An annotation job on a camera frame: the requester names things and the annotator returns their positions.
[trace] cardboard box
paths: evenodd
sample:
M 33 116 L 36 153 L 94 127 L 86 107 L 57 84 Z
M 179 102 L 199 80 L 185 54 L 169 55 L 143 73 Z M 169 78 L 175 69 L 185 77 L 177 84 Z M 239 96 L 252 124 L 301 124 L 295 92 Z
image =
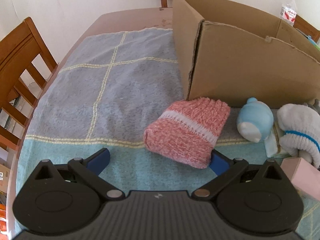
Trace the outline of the cardboard box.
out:
M 10 169 L 0 164 L 0 191 L 8 192 Z
M 278 17 L 229 0 L 173 0 L 172 25 L 187 100 L 281 107 L 320 98 L 320 51 Z
M 303 158 L 286 158 L 281 168 L 303 195 L 320 201 L 320 171 Z

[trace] folded sock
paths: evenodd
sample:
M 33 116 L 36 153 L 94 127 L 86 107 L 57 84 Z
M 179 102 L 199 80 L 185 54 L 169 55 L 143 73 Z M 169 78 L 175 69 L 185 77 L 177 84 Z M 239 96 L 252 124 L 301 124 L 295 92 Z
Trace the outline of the folded sock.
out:
M 292 157 L 297 157 L 299 150 L 308 152 L 313 159 L 313 166 L 320 166 L 320 116 L 313 109 L 287 104 L 278 112 L 279 127 L 285 131 L 280 138 L 280 145 Z
M 146 128 L 146 148 L 177 162 L 206 168 L 229 114 L 230 107 L 220 100 L 177 101 Z

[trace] blue collar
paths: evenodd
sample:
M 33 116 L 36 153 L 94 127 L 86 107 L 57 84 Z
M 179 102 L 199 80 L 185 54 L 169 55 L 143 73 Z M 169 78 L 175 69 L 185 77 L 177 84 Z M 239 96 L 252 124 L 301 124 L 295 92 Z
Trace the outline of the blue collar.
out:
M 302 132 L 297 132 L 297 131 L 284 131 L 284 134 L 288 134 L 288 133 L 291 133 L 291 134 L 296 134 L 296 135 L 299 135 L 299 136 L 302 136 L 302 137 L 305 137 L 307 139 L 309 139 L 310 141 L 312 141 L 318 148 L 318 151 L 320 152 L 320 146 L 318 144 L 318 142 L 313 139 L 311 136 L 305 134 L 305 133 L 302 133 Z

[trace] yellow grid line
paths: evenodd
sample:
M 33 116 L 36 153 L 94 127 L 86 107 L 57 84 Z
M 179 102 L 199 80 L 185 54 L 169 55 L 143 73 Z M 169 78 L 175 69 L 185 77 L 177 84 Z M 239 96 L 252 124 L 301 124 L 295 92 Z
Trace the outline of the yellow grid line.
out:
M 313 231 L 313 212 L 310 214 L 310 240 L 312 240 L 312 231 Z
M 116 63 L 113 64 L 113 66 L 124 65 L 124 64 L 134 63 L 134 62 L 143 61 L 143 60 L 154 60 L 154 61 L 159 61 L 159 62 L 178 63 L 177 60 L 173 60 L 173 59 L 156 58 L 156 57 L 142 57 L 142 58 L 138 58 L 138 59 L 134 59 L 134 60 L 116 62 Z M 111 64 L 104 64 L 104 65 L 78 64 L 78 65 L 70 66 L 70 67 L 67 67 L 67 68 L 64 68 L 64 69 L 60 70 L 59 74 L 64 72 L 64 71 L 75 69 L 75 68 L 79 68 L 79 67 L 101 68 L 101 67 L 109 67 L 110 65 Z
M 320 227 L 319 225 L 316 225 L 316 228 L 312 231 L 312 236 L 316 236 L 319 231 L 320 231 Z
M 242 144 L 251 144 L 252 142 L 244 141 L 244 142 L 218 142 L 216 143 L 217 146 L 228 146 L 228 145 L 242 145 Z
M 144 142 L 129 142 L 109 138 L 91 138 L 91 139 L 75 139 L 75 138 L 51 138 L 40 135 L 27 135 L 25 139 L 52 143 L 52 144 L 69 144 L 69 145 L 92 145 L 106 144 L 109 146 L 122 146 L 128 148 L 144 148 Z
M 98 98 L 97 100 L 95 101 L 95 103 L 93 104 L 93 115 L 92 115 L 92 119 L 91 119 L 91 124 L 90 124 L 90 128 L 89 128 L 89 131 L 88 131 L 88 134 L 87 134 L 87 138 L 90 138 L 92 133 L 93 133 L 93 129 L 96 125 L 96 121 L 97 121 L 97 108 L 98 108 L 98 104 L 99 102 L 101 101 L 101 98 L 102 98 L 102 94 L 104 92 L 104 90 L 106 89 L 106 85 L 107 85 L 107 80 L 108 80 L 108 77 L 109 77 L 109 74 L 110 74 L 110 70 L 116 60 L 116 55 L 117 55 L 117 52 L 118 52 L 118 48 L 123 44 L 124 42 L 124 39 L 125 39 L 125 36 L 128 32 L 124 32 L 124 34 L 122 35 L 122 39 L 119 43 L 118 46 L 115 47 L 114 51 L 113 51 L 113 55 L 112 55 L 112 59 L 111 59 L 111 63 L 110 63 L 110 66 L 109 68 L 107 69 L 107 72 L 103 78 L 103 81 L 102 81 L 102 84 L 101 84 L 101 89 L 100 89 L 100 92 L 99 92 L 99 95 L 98 95 Z
M 318 202 L 317 204 L 315 204 L 312 208 L 310 208 L 308 211 L 306 211 L 301 220 L 303 220 L 304 218 L 306 218 L 307 216 L 311 215 L 318 207 L 320 207 L 320 202 Z
M 87 67 L 87 68 L 101 68 L 101 67 L 109 67 L 110 64 L 104 64 L 104 65 L 97 65 L 97 64 L 78 64 L 78 65 L 74 65 L 74 66 L 70 66 L 70 67 L 66 67 L 62 70 L 59 71 L 59 74 L 61 72 L 67 71 L 67 70 L 71 70 L 74 68 L 79 68 L 79 67 Z
M 244 138 L 233 138 L 233 139 L 218 139 L 217 142 L 248 142 L 250 141 L 244 139 Z
M 149 30 L 149 29 L 155 29 L 155 30 L 162 30 L 162 31 L 172 31 L 172 28 L 157 28 L 157 27 L 150 27 L 150 28 L 144 28 L 142 30 L 138 30 L 138 31 L 129 31 L 129 33 L 139 33 L 139 32 L 143 32 L 145 30 Z M 99 36 L 99 35 L 109 35 L 109 34 L 116 34 L 116 33 L 102 33 L 102 34 L 98 34 L 95 36 Z

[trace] plush toy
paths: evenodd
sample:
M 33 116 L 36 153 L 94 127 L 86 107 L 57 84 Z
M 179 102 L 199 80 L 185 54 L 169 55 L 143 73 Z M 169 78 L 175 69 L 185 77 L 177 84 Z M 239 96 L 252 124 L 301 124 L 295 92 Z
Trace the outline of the plush toy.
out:
M 320 115 L 311 107 L 287 104 L 278 112 L 279 127 L 285 135 L 281 147 L 292 157 L 298 155 L 317 169 L 320 166 Z
M 249 98 L 239 112 L 237 128 L 242 137 L 257 143 L 268 138 L 273 120 L 269 106 L 256 98 Z
M 319 101 L 319 99 L 316 99 L 315 103 L 313 105 L 307 104 L 307 103 L 304 103 L 303 105 L 310 107 L 311 109 L 315 110 L 318 114 L 320 114 L 320 101 Z

